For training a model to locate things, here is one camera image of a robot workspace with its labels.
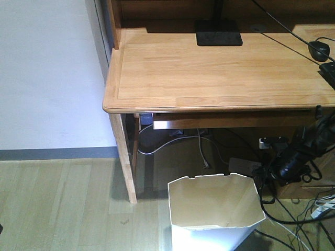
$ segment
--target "wooden desk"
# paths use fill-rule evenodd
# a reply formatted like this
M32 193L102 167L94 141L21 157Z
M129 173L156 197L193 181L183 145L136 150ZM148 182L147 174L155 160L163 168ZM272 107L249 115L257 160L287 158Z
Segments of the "wooden desk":
M146 6L146 2L160 2L162 9L164 4L172 2L191 4L191 1L110 2L117 49L112 51L103 108L110 114L130 202L136 203L136 192L122 118L125 113L217 112L223 117L233 117L232 112L238 112L239 116L246 112L249 117L250 114L259 117L254 126L261 126L262 121L273 119L277 111L294 111L299 116L300 111L313 110L316 105L335 107L335 92L318 73L318 65L311 60L307 46L285 33L269 17L259 14L257 18L237 20L243 39L241 47L199 47L195 34L189 32L192 19L143 20L143 15L154 15L151 10L149 14L141 12L135 20L121 21L121 15L133 13L131 3L138 4L139 11L155 6ZM320 2L329 1L310 4L315 12L320 12L316 8ZM323 9L328 15L320 17L318 13L316 17L281 20L307 41L320 36L335 38L334 4ZM254 24L265 26L267 31L254 32L250 28ZM305 113L303 118L297 123L306 123ZM240 120L233 124L232 121L230 127L245 126Z

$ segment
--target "desk top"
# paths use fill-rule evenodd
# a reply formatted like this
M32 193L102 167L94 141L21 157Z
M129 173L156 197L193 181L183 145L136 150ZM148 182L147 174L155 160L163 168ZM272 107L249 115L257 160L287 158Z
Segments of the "desk top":
M334 22L293 27L307 41L335 38ZM307 46L282 30L261 34L243 28L241 47L199 47L194 33L148 30L122 29L119 50L112 52L106 112L335 107L335 91L318 73ZM334 51L335 45L327 43Z

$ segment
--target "power strip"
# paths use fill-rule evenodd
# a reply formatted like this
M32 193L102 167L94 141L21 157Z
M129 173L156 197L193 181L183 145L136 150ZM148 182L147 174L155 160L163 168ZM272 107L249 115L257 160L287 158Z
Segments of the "power strip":
M319 68L328 84L335 89L335 62L321 64Z
M333 207L335 209L335 204L333 203L326 203L323 205L324 207ZM313 211L313 213L310 215L313 219L316 219L319 217L320 214L326 212L327 210L330 210L329 208L324 207L318 207L316 210Z

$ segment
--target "white wall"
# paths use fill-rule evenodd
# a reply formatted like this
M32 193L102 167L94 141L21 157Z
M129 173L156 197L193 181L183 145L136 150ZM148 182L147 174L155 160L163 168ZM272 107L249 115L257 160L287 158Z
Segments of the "white wall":
M116 146L87 10L85 0L0 1L1 150Z

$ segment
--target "desk drawer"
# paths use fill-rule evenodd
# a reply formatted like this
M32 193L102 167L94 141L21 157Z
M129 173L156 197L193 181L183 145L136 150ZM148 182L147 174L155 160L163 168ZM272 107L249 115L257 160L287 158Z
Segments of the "desk drawer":
M153 128L288 127L309 125L314 121L314 109L290 111L155 113L153 115Z

